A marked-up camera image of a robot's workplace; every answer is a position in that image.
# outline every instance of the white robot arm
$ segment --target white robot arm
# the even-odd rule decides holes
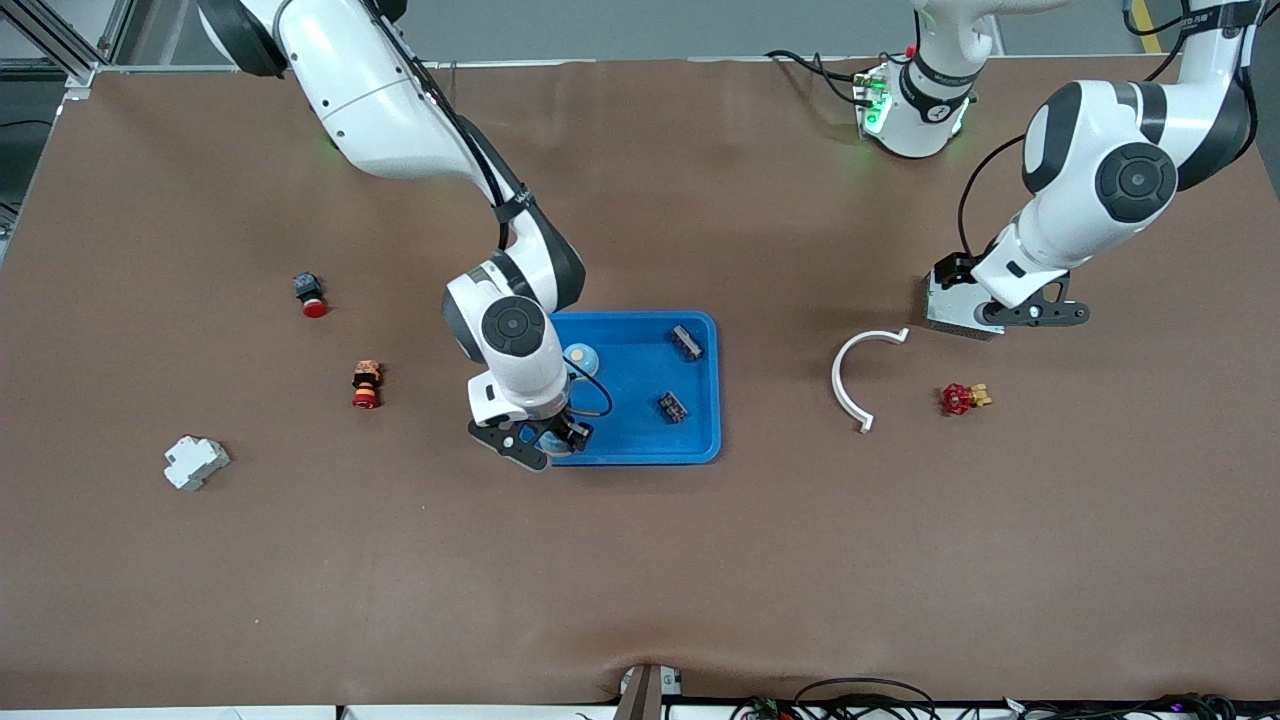
[[[1006,325],[1076,325],[1070,270],[1146,229],[1174,193],[1234,161],[1254,110],[1239,82],[1263,4],[1193,0],[1176,85],[1076,81],[1037,110],[1023,142],[1034,197],[986,252],[929,277],[931,327],[989,340]],[[1046,286],[1060,286],[1056,299]]]
[[[1030,14],[1070,0],[911,0],[919,46],[908,59],[888,56],[855,78],[864,101],[863,133],[890,152],[927,158],[942,150],[969,108],[974,81],[991,56],[987,15]]]
[[[550,313],[572,305],[586,272],[472,123],[449,106],[375,0],[198,0],[218,47],[246,72],[292,67],[329,137],[353,165],[385,178],[463,177],[489,197],[498,250],[448,283],[442,311],[467,357],[488,365],[467,386],[470,432],[532,470],[536,438],[581,450],[590,425],[568,414],[568,373]]]

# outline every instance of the blue tray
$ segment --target blue tray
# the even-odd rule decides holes
[[[595,428],[586,450],[552,459],[553,465],[699,465],[721,447],[719,346],[716,322],[698,310],[557,313],[552,315],[564,347],[590,345],[600,356],[600,380],[613,396],[613,413],[580,418]],[[705,351],[689,360],[671,340],[684,325]],[[658,397],[673,392],[689,410],[671,423]],[[604,407],[600,391],[576,380],[572,407]]]

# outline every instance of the white plastic arc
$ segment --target white plastic arc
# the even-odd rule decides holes
[[[836,354],[836,361],[831,364],[831,389],[836,393],[836,400],[840,402],[840,406],[845,409],[845,413],[849,413],[855,420],[863,424],[863,427],[858,430],[860,433],[870,432],[872,423],[876,421],[876,416],[859,407],[858,404],[854,402],[854,398],[849,397],[849,393],[845,392],[845,383],[840,379],[840,365],[845,361],[845,354],[849,352],[849,348],[859,342],[863,342],[864,340],[883,340],[884,342],[892,342],[893,345],[902,345],[906,342],[906,333],[908,329],[902,328],[902,332],[900,333],[891,333],[888,331],[868,331],[865,333],[856,334],[849,338],[849,342],[840,348],[840,352]]]

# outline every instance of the green led light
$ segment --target green led light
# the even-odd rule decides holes
[[[884,127],[884,118],[888,117],[890,108],[893,106],[893,96],[888,92],[879,96],[867,110],[867,132],[877,133]]]

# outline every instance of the wire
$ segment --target wire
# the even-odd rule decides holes
[[[604,410],[577,410],[573,407],[567,407],[566,413],[570,413],[572,415],[582,415],[584,418],[603,418],[609,413],[613,413],[613,396],[609,395],[609,391],[604,389],[604,386],[600,384],[600,380],[586,374],[586,370],[580,368],[577,363],[570,360],[568,357],[566,357],[564,361],[568,363],[571,368],[577,370],[579,374],[581,374],[584,378],[591,380],[591,384],[594,384],[595,388],[600,391],[600,395],[604,396],[604,402],[605,402]]]
[[[831,77],[832,79],[838,79],[840,82],[854,82],[854,76],[846,76],[844,73],[833,73],[833,72],[829,72],[829,70],[823,72],[822,69],[818,68],[818,65],[814,65],[809,60],[805,60],[804,58],[801,58],[800,55],[796,55],[795,53],[792,53],[790,50],[772,50],[769,53],[765,53],[764,56],[774,59],[774,60],[777,60],[778,58],[786,58],[786,59],[794,61],[795,64],[800,65],[801,68],[809,70],[810,73],[819,74],[819,76],[820,74],[826,74],[827,77]],[[818,59],[818,58],[819,58],[819,55],[814,54],[814,59]]]
[[[751,698],[746,698],[742,702],[737,703],[737,707],[733,708],[733,712],[728,714],[728,720],[737,720],[737,714],[741,712],[749,705],[751,705]]]
[[[845,102],[849,102],[850,105],[855,105],[859,108],[872,106],[870,100],[859,100],[852,95],[845,95],[844,92],[840,91],[838,87],[836,87],[836,83],[832,81],[831,73],[827,72],[827,67],[822,64],[822,55],[814,53],[813,61],[818,64],[818,72],[822,73],[823,79],[827,81],[827,87],[829,87],[831,91],[836,94],[836,97],[840,97]]]
[[[284,14],[284,9],[289,6],[289,3],[293,3],[293,0],[280,3],[280,6],[275,9],[275,18],[271,19],[271,40],[280,54],[284,54],[284,42],[280,41],[280,15]]]
[[[1188,0],[1181,0],[1181,6],[1183,6],[1183,15],[1184,17],[1188,13],[1190,13],[1190,5],[1188,4]],[[1176,58],[1178,54],[1181,53],[1183,44],[1185,44],[1185,42],[1187,42],[1187,36],[1185,35],[1179,35],[1178,40],[1174,42],[1172,50],[1169,51],[1169,55],[1165,55],[1165,59],[1160,63],[1160,65],[1156,65],[1156,69],[1152,70],[1149,76],[1147,76],[1146,78],[1143,78],[1143,82],[1151,82],[1151,81],[1156,79],[1157,77],[1160,77],[1160,73],[1165,72],[1169,68],[1169,65],[1174,61],[1174,58]]]
[[[960,193],[960,204],[956,206],[956,229],[960,231],[960,245],[964,247],[965,255],[970,258],[977,258],[973,250],[969,247],[969,237],[964,232],[964,208],[969,202],[969,192],[973,191],[973,183],[978,181],[978,174],[982,173],[983,168],[991,164],[997,155],[1009,150],[1014,145],[1018,145],[1023,140],[1027,140],[1027,133],[1019,135],[1018,137],[1006,140],[1000,147],[992,150],[986,158],[978,163],[978,167],[973,169],[973,174],[969,176],[969,182],[964,183],[964,192]]]
[[[14,120],[12,123],[3,123],[3,124],[0,124],[0,128],[15,128],[18,126],[45,126],[45,127],[54,127],[54,123],[51,123],[49,120]]]
[[[1248,152],[1249,147],[1253,147],[1253,141],[1258,137],[1258,101],[1253,95],[1253,76],[1249,73],[1249,68],[1245,67],[1236,70],[1235,85],[1240,86],[1240,90],[1244,91],[1244,102],[1249,106],[1249,135],[1245,136],[1244,145],[1240,146],[1235,158],[1231,158],[1233,163]]]
[[[1137,36],[1148,36],[1148,35],[1156,35],[1158,32],[1165,32],[1166,29],[1176,27],[1179,23],[1183,22],[1181,17],[1176,17],[1162,26],[1157,26],[1151,29],[1138,29],[1138,26],[1133,24],[1133,15],[1129,13],[1129,10],[1123,10],[1121,14],[1124,15],[1125,29],[1129,31],[1129,35],[1137,35]]]
[[[918,688],[915,685],[909,685],[906,683],[900,683],[897,680],[886,680],[883,678],[831,678],[828,680],[818,680],[817,683],[809,683],[808,685],[800,688],[800,691],[796,692],[796,694],[791,700],[791,702],[792,703],[799,703],[800,698],[804,697],[805,693],[808,693],[810,691],[815,691],[818,688],[827,687],[827,685],[890,685],[890,687],[893,687],[893,688],[901,688],[901,689],[913,692],[913,693],[923,697],[924,701],[928,703],[924,707],[925,711],[929,714],[929,716],[933,720],[938,720],[937,703],[933,702],[933,698],[929,697],[929,693],[922,691],[920,688]],[[837,700],[838,701],[847,701],[847,700],[864,700],[865,701],[865,700],[881,700],[881,698],[891,701],[891,702],[897,702],[900,706],[901,705],[906,705],[908,707],[919,706],[919,703],[904,703],[902,701],[895,701],[895,698],[891,698],[888,696],[882,696],[882,694],[842,696],[842,697],[840,697]],[[842,707],[847,707],[847,706],[849,706],[847,703],[842,705]],[[882,706],[881,710],[890,710],[890,706],[887,706],[887,705]]]
[[[271,23],[271,40],[275,41],[275,45],[276,47],[280,49],[280,53],[284,53],[284,44],[280,41],[280,15],[284,14],[284,9],[288,8],[291,3],[293,3],[293,0],[284,0],[283,3],[280,3],[280,6],[275,9],[275,19]],[[422,60],[420,60],[419,58],[410,56],[410,54],[404,50],[404,46],[399,42],[396,35],[387,27],[387,23],[383,23],[381,20],[383,15],[379,12],[378,6],[374,5],[371,0],[365,0],[364,5],[365,9],[369,10],[374,24],[378,26],[378,29],[381,31],[387,41],[390,42],[392,49],[394,49],[396,54],[401,56],[401,59],[404,61],[406,65],[410,67],[410,69],[412,69],[415,77],[417,77],[419,83],[422,86],[422,91],[426,95],[431,96],[431,102],[436,108],[439,108],[442,113],[444,113],[444,117],[449,120],[449,124],[453,126],[453,131],[458,133],[458,136],[462,138],[462,143],[467,146],[467,151],[471,152],[471,158],[475,160],[475,164],[480,168],[480,174],[484,176],[484,182],[485,186],[489,188],[489,195],[492,197],[493,206],[498,208],[499,205],[502,205],[503,204],[502,190],[498,186],[498,178],[495,178],[493,174],[493,168],[489,167],[489,159],[485,158],[484,152],[480,151],[480,147],[476,145],[475,138],[471,137],[471,133],[467,132],[465,127],[462,127],[462,122],[458,119],[458,114],[453,111],[453,105],[449,105],[449,101],[444,97],[444,91],[440,90],[439,85],[436,85],[435,78],[431,77],[430,72],[428,72],[426,65],[422,64]],[[419,95],[419,99],[426,100],[426,97],[424,97],[422,95]],[[511,229],[508,227],[508,223],[498,223],[498,250],[507,249],[509,237],[511,237]]]

